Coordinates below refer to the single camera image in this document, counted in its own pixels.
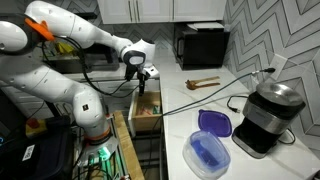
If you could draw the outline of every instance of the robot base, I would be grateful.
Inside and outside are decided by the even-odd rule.
[[[80,157],[78,166],[87,166],[90,155],[94,157],[93,164],[108,160],[110,156],[117,150],[118,144],[119,141],[113,135],[111,135],[111,137],[104,143],[85,147],[83,150],[84,152]]]

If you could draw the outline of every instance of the plastic container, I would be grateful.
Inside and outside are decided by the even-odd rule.
[[[232,133],[229,117],[221,112],[199,110],[198,124],[201,130],[213,132],[218,137],[228,137]]]
[[[229,167],[230,156],[212,132],[194,132],[183,148],[183,158],[190,169],[204,180],[218,179]]]

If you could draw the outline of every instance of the kitchen counter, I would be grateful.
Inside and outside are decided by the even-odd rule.
[[[220,76],[219,86],[189,90],[185,86],[186,80],[196,80],[212,76]],[[160,74],[163,111],[168,112],[196,100],[202,99],[235,77],[224,67],[197,71],[172,71]],[[167,152],[169,179],[199,179],[184,161],[182,150],[185,141],[199,130],[198,111],[214,110],[226,114],[234,129],[243,120],[242,113],[230,111],[226,104],[231,95],[248,95],[248,89],[239,81],[225,90],[209,98],[201,105],[188,109],[179,114],[164,117],[164,131]],[[230,104],[242,110],[246,99],[233,98]],[[308,179],[320,170],[320,160],[299,140],[294,145],[278,144],[273,151],[263,159],[254,159],[238,147],[230,137],[220,138],[228,149],[231,163],[224,179]]]

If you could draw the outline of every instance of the black coffee maker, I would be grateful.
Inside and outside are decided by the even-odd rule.
[[[235,128],[232,140],[252,157],[261,159],[304,107],[301,96],[291,88],[261,83],[249,95],[243,109],[245,118]]]

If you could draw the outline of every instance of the microwave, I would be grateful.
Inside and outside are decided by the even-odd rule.
[[[182,70],[221,67],[229,39],[224,29],[194,30],[174,25],[173,51]]]

